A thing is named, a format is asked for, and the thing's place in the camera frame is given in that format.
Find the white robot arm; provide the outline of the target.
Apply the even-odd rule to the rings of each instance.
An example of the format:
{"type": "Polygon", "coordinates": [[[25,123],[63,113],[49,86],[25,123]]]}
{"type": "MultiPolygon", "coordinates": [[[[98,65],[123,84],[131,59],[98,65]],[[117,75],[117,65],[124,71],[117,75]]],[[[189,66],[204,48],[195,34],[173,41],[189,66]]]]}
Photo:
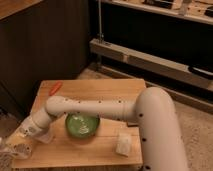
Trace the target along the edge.
{"type": "Polygon", "coordinates": [[[50,125],[65,114],[135,122],[139,126],[144,164],[150,171],[189,171],[173,100],[158,87],[143,90],[134,100],[73,100],[51,96],[9,136],[6,149],[18,159],[29,158],[32,148],[26,142],[50,142],[50,125]]]}

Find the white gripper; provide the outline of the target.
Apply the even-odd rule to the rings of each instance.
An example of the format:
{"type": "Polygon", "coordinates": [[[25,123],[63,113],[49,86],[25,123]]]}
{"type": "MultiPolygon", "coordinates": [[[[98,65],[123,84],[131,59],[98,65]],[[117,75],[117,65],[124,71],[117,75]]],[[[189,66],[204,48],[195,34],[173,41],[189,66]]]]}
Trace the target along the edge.
{"type": "Polygon", "coordinates": [[[35,136],[47,129],[47,126],[33,118],[26,118],[20,126],[9,136],[6,143],[9,145],[26,144],[31,149],[34,148],[36,142],[35,136]]]}

